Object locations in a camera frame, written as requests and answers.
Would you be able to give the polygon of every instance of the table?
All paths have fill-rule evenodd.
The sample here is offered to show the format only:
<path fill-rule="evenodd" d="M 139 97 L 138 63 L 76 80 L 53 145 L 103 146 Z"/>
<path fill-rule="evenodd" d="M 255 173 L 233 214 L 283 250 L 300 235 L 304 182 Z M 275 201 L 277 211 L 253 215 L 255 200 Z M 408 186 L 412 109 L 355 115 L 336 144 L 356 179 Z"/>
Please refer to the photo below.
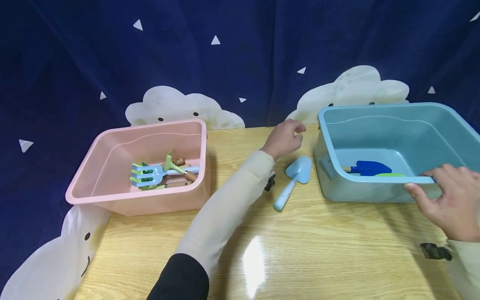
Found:
<path fill-rule="evenodd" d="M 313 153 L 318 125 L 275 165 L 276 186 L 251 207 L 227 244 L 209 299 L 458 299 L 444 262 L 418 244 L 444 235 L 415 204 L 335 203 L 322 196 L 315 167 L 282 212 L 272 208 L 284 171 Z M 259 149 L 271 128 L 208 133 L 212 191 Z M 76 300 L 145 299 L 197 211 L 113 214 Z"/>

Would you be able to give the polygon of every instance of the fabric backdrop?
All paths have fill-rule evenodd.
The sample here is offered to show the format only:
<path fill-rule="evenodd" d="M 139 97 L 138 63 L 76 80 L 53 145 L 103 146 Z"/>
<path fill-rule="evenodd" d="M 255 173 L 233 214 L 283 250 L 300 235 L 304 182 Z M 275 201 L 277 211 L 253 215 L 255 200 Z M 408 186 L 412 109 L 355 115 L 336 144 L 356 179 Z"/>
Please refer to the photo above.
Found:
<path fill-rule="evenodd" d="M 64 194 L 104 130 L 407 101 L 480 130 L 478 0 L 17 0 L 0 14 L 1 300 L 74 295 L 108 213 Z"/>

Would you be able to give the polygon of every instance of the white cloud decoration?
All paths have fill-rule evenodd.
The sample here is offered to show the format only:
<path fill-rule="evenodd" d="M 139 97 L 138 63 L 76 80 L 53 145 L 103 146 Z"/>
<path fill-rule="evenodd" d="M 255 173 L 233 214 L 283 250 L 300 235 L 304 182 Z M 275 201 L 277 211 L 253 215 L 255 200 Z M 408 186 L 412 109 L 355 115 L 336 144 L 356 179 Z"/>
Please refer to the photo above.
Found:
<path fill-rule="evenodd" d="M 125 116 L 132 126 L 200 118 L 210 130 L 245 128 L 242 118 L 223 110 L 212 98 L 202 94 L 184 95 L 165 85 L 146 91 L 143 102 L 130 104 Z"/>
<path fill-rule="evenodd" d="M 372 66 L 356 66 L 334 82 L 305 93 L 287 119 L 318 123 L 318 112 L 327 106 L 408 103 L 410 88 L 398 80 L 381 80 Z"/>
<path fill-rule="evenodd" d="M 73 206 L 61 234 L 13 273 L 0 300 L 73 300 L 98 248 L 110 212 L 95 205 Z"/>

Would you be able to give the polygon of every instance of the navy blue backdrop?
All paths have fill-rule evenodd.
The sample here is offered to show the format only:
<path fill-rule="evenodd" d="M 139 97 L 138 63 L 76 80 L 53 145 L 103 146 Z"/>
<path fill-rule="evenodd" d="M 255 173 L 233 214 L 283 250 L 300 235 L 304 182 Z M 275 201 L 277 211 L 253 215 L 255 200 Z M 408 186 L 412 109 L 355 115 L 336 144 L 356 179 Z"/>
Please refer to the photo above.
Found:
<path fill-rule="evenodd" d="M 60 234 L 70 207 L 65 190 L 93 139 L 130 126 L 127 106 L 154 86 L 211 97 L 256 127 L 283 121 L 303 94 L 345 70 L 371 65 L 382 79 L 406 83 L 410 102 L 447 104 L 480 130 L 479 1 L 2 6 L 0 288 Z M 220 45 L 212 45 L 214 36 Z M 34 144 L 23 153 L 19 139 Z"/>

